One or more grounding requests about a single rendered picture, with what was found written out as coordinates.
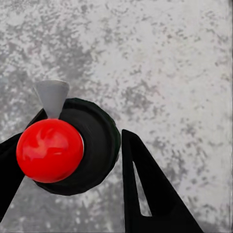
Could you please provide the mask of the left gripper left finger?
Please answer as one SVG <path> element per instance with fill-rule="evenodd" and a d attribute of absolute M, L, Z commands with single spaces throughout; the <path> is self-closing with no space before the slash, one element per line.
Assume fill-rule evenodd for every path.
<path fill-rule="evenodd" d="M 21 135 L 16 134 L 0 144 L 0 223 L 25 176 L 16 157 Z"/>

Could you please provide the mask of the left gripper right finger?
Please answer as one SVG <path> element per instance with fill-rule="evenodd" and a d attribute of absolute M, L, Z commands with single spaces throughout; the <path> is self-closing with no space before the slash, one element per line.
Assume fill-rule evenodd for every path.
<path fill-rule="evenodd" d="M 122 130 L 125 233 L 203 233 L 141 138 Z M 152 216 L 140 211 L 135 163 Z"/>

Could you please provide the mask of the insectifuge atomizer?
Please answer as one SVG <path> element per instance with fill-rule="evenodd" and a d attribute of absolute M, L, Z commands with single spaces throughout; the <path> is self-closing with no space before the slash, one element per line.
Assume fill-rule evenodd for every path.
<path fill-rule="evenodd" d="M 17 143 L 20 169 L 52 194 L 84 193 L 104 181 L 114 168 L 121 134 L 97 104 L 69 98 L 70 85 L 40 81 L 33 85 L 43 109 Z"/>

